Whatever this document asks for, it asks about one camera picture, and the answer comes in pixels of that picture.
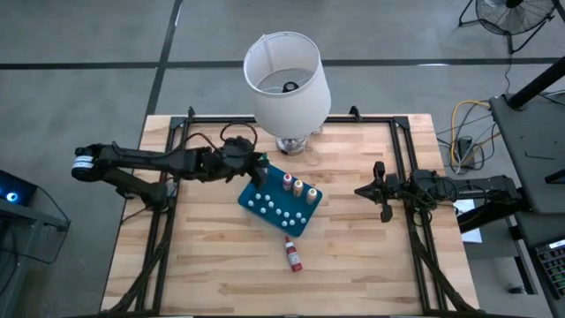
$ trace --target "lamp base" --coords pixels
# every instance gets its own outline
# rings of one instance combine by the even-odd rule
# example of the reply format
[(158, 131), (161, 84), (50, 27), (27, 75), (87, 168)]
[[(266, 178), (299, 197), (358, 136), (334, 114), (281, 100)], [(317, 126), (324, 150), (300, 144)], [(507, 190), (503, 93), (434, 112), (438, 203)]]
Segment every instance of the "lamp base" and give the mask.
[(300, 155), (305, 151), (307, 141), (308, 136), (293, 139), (276, 137), (276, 147), (285, 155)]

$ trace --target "blue light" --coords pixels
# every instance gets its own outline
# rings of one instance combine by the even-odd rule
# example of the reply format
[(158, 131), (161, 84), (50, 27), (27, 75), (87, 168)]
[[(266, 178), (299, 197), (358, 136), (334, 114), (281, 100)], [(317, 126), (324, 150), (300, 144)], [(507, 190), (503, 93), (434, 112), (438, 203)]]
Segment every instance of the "blue light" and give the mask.
[(8, 193), (6, 194), (6, 200), (9, 202), (14, 202), (18, 199), (18, 195), (16, 193)]

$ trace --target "red bottle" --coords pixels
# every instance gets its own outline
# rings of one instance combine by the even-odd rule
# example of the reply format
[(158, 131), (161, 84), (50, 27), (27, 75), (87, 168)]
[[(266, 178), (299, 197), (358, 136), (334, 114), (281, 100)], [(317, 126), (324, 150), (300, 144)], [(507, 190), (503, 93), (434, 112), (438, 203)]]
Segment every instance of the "red bottle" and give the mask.
[(302, 263), (300, 262), (300, 258), (298, 257), (297, 249), (294, 247), (294, 243), (290, 242), (290, 238), (288, 236), (285, 237), (285, 240), (286, 254), (289, 257), (292, 271), (299, 271), (302, 269)]

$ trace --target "paper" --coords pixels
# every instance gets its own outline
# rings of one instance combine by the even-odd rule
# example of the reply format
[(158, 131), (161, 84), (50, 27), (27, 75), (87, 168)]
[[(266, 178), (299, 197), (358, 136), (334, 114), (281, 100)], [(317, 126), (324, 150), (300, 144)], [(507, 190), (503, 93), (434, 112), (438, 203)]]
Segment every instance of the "paper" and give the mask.
[[(470, 211), (475, 208), (475, 201), (474, 200), (457, 200), (453, 203), (453, 206), (459, 209), (459, 214), (464, 214), (467, 211)], [(480, 236), (480, 229), (477, 228), (473, 231), (468, 231), (464, 234), (461, 234), (461, 238), (463, 242), (468, 243), (482, 243), (483, 239)]]

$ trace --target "electric fan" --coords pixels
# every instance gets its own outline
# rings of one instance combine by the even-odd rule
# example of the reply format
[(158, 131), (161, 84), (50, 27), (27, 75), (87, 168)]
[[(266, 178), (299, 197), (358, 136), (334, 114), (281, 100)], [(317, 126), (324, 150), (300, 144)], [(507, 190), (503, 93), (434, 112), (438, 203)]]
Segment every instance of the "electric fan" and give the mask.
[[(476, 0), (475, 10), (477, 19), (462, 22), (463, 15), (469, 9), (469, 3), (459, 16), (459, 26), (469, 23), (480, 23), (485, 29), (508, 39), (508, 52), (514, 54), (526, 45), (545, 23), (554, 17), (555, 9), (552, 0)], [(528, 39), (517, 49), (514, 49), (512, 35), (522, 34), (537, 28)]]

